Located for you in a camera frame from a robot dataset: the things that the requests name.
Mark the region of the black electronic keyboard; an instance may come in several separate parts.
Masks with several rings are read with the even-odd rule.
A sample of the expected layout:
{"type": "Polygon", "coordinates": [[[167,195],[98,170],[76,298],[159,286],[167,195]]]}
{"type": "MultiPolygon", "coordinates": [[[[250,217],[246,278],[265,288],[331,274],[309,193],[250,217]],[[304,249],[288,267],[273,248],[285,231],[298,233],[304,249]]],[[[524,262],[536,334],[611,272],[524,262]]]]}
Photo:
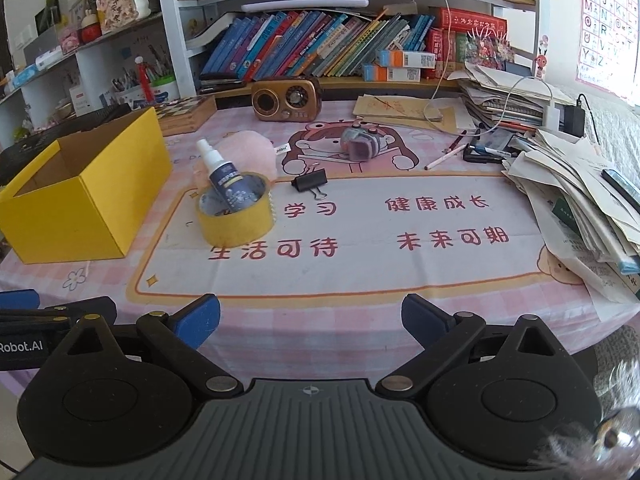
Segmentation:
{"type": "Polygon", "coordinates": [[[132,111],[128,104],[115,104],[88,114],[66,119],[43,132],[17,141],[0,155],[0,185],[7,186],[38,154],[53,141],[69,134],[89,131],[125,116],[132,111]]]}

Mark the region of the black power adapter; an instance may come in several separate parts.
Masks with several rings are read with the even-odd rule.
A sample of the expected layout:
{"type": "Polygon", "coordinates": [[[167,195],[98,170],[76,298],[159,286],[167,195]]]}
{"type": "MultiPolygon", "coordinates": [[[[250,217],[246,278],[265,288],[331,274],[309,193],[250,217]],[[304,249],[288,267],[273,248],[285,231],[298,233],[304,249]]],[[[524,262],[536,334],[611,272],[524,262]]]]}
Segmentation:
{"type": "Polygon", "coordinates": [[[582,138],[585,135],[586,114],[579,104],[565,105],[560,130],[570,136],[582,138]]]}

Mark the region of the yellow tape roll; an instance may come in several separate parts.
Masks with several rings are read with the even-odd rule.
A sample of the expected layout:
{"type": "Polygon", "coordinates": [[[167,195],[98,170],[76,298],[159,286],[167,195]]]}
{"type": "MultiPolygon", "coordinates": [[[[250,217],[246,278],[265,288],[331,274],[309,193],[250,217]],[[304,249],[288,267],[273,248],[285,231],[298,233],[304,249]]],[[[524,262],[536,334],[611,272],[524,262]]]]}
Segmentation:
{"type": "Polygon", "coordinates": [[[258,200],[253,205],[231,212],[213,188],[201,192],[196,201],[196,215],[204,240],[209,245],[235,248],[250,244],[268,234],[276,222],[270,182],[261,174],[243,174],[258,200]]]}

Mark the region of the pink pencil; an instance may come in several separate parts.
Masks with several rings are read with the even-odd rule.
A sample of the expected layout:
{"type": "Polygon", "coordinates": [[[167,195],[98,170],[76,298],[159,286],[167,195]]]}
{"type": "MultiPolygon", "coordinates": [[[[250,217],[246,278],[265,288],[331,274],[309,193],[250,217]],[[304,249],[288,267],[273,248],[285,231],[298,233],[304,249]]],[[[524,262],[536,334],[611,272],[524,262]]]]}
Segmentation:
{"type": "Polygon", "coordinates": [[[453,150],[451,150],[450,152],[448,152],[445,155],[440,156],[438,159],[433,160],[432,162],[429,162],[425,167],[424,170],[428,171],[428,170],[432,170],[435,167],[439,166],[440,164],[442,164],[443,162],[446,162],[446,160],[449,160],[450,158],[453,158],[454,156],[456,156],[457,154],[463,152],[466,148],[466,145],[458,145],[456,148],[454,148],[453,150]]]}

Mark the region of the white bookshelf unit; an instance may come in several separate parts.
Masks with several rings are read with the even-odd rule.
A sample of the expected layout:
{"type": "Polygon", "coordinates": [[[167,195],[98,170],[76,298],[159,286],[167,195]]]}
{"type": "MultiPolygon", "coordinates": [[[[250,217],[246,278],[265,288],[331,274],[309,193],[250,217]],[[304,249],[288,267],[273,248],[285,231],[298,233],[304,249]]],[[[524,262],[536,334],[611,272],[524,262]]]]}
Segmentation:
{"type": "MultiPolygon", "coordinates": [[[[178,90],[182,96],[194,96],[195,63],[203,57],[204,48],[186,39],[183,23],[189,12],[195,11],[206,20],[216,20],[226,13],[253,11],[258,6],[266,9],[295,8],[298,6],[325,6],[328,9],[348,8],[355,0],[160,0],[162,10],[157,14],[134,22],[122,29],[105,34],[72,52],[69,56],[79,70],[79,78],[84,95],[91,108],[102,107],[102,94],[111,88],[114,69],[118,60],[115,41],[119,37],[134,36],[148,26],[160,25],[169,49],[169,57],[174,68],[178,90]]],[[[469,9],[478,12],[496,12],[501,9],[518,9],[537,13],[537,0],[364,0],[368,11],[378,14],[386,4],[415,2],[419,10],[427,11],[435,6],[469,9]]]]}

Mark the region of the messy paper stack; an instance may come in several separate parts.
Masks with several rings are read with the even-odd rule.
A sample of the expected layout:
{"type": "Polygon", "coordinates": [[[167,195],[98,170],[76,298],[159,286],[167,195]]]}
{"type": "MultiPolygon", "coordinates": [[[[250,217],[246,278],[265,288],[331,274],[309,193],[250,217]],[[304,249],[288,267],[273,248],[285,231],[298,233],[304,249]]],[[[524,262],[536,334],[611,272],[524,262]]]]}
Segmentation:
{"type": "Polygon", "coordinates": [[[514,136],[503,174],[532,205],[542,239],[544,272],[577,276],[600,318],[614,306],[639,307],[639,209],[616,190],[620,174],[588,139],[539,129],[514,136]]]}

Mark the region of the pink plush pig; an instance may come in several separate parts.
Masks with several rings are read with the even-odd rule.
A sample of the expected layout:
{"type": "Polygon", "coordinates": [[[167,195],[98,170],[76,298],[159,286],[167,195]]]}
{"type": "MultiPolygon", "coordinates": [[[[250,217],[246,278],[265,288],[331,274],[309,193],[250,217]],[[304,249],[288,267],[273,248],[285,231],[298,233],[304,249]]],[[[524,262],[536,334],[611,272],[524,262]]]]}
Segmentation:
{"type": "Polygon", "coordinates": [[[232,162],[237,170],[261,174],[269,181],[278,177],[277,152],[270,140],[253,130],[228,134],[219,141],[210,141],[212,148],[232,162]]]}

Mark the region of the dark red pen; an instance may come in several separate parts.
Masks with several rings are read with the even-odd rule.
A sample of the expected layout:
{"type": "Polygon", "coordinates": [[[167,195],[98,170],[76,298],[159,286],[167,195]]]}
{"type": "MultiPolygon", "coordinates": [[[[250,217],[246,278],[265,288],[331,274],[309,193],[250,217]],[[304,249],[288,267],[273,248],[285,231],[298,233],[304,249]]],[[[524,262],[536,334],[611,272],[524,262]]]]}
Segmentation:
{"type": "Polygon", "coordinates": [[[444,150],[442,150],[442,154],[448,154],[451,151],[453,151],[458,144],[465,138],[467,132],[466,130],[463,130],[462,133],[460,133],[452,142],[449,146],[447,146],[444,150]]]}

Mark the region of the yellow cardboard box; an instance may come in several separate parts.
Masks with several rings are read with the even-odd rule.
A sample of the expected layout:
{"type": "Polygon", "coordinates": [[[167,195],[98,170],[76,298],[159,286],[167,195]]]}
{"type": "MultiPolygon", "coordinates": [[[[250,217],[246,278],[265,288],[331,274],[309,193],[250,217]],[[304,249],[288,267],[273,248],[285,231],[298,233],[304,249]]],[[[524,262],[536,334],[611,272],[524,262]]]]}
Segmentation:
{"type": "Polygon", "coordinates": [[[26,264],[125,257],[171,174],[155,110],[55,140],[1,192],[1,232],[26,264]]]}

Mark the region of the alphabet wall poster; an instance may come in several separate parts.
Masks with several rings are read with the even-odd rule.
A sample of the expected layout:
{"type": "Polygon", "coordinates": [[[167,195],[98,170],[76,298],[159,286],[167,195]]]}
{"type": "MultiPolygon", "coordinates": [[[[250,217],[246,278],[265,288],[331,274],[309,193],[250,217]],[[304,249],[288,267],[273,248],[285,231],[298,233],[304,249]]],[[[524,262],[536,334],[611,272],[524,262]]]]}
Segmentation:
{"type": "Polygon", "coordinates": [[[582,0],[576,79],[636,102],[639,0],[582,0]]]}

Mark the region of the black binder clip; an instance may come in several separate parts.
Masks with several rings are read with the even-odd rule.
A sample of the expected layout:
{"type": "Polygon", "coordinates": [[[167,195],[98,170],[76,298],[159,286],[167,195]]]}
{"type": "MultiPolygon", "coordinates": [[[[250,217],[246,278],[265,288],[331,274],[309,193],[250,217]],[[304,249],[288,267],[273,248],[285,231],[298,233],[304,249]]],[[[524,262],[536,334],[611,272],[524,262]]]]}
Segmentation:
{"type": "Polygon", "coordinates": [[[291,181],[292,187],[299,193],[320,192],[320,188],[327,183],[328,177],[324,169],[306,172],[291,181]]]}

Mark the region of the grey purple toy camera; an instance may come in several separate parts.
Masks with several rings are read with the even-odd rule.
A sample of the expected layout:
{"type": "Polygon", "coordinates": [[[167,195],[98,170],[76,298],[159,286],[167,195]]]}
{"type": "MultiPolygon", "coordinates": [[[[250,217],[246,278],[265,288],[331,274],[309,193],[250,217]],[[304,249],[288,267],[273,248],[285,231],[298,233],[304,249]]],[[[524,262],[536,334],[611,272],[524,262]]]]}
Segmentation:
{"type": "Polygon", "coordinates": [[[352,162],[367,162],[378,156],[384,146],[384,138],[375,131],[347,128],[341,135],[342,151],[352,162]]]}

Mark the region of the red tassel pendant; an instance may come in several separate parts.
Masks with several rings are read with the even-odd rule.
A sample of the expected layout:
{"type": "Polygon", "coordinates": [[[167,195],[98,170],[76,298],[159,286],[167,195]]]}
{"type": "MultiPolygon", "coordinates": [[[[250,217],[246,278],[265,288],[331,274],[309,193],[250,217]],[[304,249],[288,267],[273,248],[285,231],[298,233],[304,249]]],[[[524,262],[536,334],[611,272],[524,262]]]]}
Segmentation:
{"type": "Polygon", "coordinates": [[[134,62],[136,63],[136,67],[137,67],[137,70],[138,70],[138,78],[139,78],[139,81],[140,81],[141,89],[142,89],[144,97],[145,97],[145,101],[149,105],[154,105],[155,104],[154,93],[153,93],[153,90],[151,88],[151,83],[150,83],[150,80],[149,80],[149,76],[146,73],[146,65],[145,65],[144,59],[142,58],[141,55],[138,55],[134,59],[134,62]]]}

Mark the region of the pink pig ornament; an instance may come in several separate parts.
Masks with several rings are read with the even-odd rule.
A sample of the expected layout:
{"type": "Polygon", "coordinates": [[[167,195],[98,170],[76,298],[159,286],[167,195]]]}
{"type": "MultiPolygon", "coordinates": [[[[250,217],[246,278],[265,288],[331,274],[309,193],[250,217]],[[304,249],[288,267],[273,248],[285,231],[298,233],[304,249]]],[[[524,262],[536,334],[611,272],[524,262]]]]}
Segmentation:
{"type": "Polygon", "coordinates": [[[96,0],[104,34],[109,34],[151,15],[149,0],[96,0]]]}

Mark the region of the pink cartoon table mat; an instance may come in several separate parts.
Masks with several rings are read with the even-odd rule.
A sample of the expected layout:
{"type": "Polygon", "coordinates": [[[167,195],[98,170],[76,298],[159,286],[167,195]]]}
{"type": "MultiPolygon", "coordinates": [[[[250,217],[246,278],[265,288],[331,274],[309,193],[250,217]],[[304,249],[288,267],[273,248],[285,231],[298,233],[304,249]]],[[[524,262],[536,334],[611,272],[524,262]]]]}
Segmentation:
{"type": "Polygon", "coordinates": [[[638,322],[636,302],[606,301],[551,259],[527,197],[498,170],[453,158],[423,171],[446,136],[399,128],[393,138],[395,158],[356,174],[329,167],[318,192],[295,191],[282,170],[270,232],[223,248],[198,225],[198,136],[173,136],[171,175],[125,258],[8,255],[1,285],[46,305],[109,296],[122,322],[211,292],[221,323],[202,350],[243,379],[378,380],[418,348],[400,325],[409,292],[492,324],[536,314],[571,352],[638,322]]]}

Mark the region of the orange white box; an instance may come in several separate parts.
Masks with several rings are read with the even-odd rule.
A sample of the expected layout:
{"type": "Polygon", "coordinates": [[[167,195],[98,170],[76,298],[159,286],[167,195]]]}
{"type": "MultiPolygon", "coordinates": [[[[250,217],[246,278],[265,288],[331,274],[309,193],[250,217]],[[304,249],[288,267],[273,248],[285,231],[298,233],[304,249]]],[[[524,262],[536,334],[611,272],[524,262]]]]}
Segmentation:
{"type": "Polygon", "coordinates": [[[362,78],[364,81],[419,82],[421,70],[420,68],[383,67],[376,64],[366,64],[362,66],[362,78]]]}
{"type": "Polygon", "coordinates": [[[434,70],[436,67],[436,56],[430,52],[379,50],[375,59],[379,66],[387,68],[434,70]]]}

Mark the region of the brown retro radio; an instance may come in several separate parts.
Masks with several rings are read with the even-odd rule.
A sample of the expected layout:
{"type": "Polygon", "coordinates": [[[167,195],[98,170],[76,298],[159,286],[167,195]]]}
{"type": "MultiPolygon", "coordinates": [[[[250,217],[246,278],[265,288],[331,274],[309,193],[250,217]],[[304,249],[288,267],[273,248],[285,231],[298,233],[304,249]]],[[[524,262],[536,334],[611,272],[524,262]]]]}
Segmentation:
{"type": "Polygon", "coordinates": [[[252,84],[250,102],[263,122],[311,122],[322,107],[321,87],[314,77],[277,77],[252,84]]]}

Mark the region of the wooden chess board box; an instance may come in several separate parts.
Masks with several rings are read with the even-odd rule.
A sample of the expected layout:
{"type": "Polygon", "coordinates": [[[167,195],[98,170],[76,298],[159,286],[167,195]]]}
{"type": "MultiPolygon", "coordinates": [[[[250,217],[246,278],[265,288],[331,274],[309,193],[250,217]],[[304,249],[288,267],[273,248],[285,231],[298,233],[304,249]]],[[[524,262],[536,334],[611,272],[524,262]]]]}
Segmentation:
{"type": "Polygon", "coordinates": [[[194,96],[178,99],[155,107],[163,136],[191,133],[217,111],[216,99],[213,96],[194,96]]]}

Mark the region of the red round jar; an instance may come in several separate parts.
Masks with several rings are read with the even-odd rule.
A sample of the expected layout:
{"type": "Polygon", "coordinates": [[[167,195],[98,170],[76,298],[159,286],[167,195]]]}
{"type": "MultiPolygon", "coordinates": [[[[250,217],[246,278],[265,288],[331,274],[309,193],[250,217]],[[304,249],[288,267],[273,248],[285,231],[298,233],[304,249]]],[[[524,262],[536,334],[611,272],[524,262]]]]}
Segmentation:
{"type": "Polygon", "coordinates": [[[91,10],[87,10],[85,16],[80,22],[79,29],[80,41],[83,44],[90,44],[102,36],[102,29],[98,14],[91,10]]]}

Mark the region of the red dictionary book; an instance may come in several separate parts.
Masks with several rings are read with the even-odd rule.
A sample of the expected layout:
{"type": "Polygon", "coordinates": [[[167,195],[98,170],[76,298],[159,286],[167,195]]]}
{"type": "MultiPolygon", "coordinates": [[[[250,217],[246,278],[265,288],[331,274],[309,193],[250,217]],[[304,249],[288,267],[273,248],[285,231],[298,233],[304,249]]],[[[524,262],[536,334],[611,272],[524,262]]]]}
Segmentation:
{"type": "Polygon", "coordinates": [[[435,26],[443,32],[488,32],[503,37],[508,33],[508,22],[489,14],[454,8],[431,8],[435,26]]]}

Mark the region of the black stapler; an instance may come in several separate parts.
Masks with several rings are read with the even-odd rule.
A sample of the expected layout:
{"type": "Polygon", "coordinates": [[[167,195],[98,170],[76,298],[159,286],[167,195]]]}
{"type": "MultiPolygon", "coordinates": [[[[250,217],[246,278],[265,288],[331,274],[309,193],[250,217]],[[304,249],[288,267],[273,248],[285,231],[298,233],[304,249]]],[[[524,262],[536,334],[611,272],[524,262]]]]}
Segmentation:
{"type": "Polygon", "coordinates": [[[463,150],[463,160],[471,164],[500,164],[510,154],[484,145],[469,143],[463,150]]]}

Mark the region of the white green lidded jar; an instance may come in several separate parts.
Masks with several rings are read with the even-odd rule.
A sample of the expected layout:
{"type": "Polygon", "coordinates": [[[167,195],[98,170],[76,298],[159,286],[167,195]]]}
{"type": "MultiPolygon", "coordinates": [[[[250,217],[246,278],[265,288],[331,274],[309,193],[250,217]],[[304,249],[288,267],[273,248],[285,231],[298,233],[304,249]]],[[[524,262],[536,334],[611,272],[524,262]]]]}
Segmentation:
{"type": "Polygon", "coordinates": [[[180,98],[178,84],[174,75],[152,80],[151,89],[156,104],[164,104],[180,98]]]}

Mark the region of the orange white box lower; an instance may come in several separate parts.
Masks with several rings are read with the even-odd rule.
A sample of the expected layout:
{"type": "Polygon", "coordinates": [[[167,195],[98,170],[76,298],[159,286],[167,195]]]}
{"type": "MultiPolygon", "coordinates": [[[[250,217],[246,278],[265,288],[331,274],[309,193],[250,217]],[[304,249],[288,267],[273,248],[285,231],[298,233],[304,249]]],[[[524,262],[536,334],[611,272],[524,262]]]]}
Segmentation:
{"type": "Polygon", "coordinates": [[[362,78],[364,81],[419,82],[421,70],[420,68],[383,67],[376,64],[366,64],[362,66],[362,78]]]}

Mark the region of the orange white box upper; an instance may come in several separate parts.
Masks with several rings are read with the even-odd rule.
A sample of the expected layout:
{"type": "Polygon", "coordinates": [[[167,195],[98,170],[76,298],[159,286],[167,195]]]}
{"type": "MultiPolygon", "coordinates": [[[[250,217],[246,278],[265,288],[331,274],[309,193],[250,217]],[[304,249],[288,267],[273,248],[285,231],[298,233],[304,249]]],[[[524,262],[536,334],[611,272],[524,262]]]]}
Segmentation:
{"type": "Polygon", "coordinates": [[[436,67],[436,56],[430,52],[379,50],[375,59],[379,66],[387,68],[434,70],[436,67]]]}

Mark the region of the white blue spray bottle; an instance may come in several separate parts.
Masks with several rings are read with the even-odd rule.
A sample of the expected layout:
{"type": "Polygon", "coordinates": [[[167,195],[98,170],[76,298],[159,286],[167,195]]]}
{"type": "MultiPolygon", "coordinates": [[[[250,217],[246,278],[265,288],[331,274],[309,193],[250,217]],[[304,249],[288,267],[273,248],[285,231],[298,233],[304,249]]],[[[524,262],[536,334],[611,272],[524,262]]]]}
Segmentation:
{"type": "Polygon", "coordinates": [[[244,176],[205,139],[196,142],[208,180],[231,212],[252,206],[257,198],[244,176]]]}

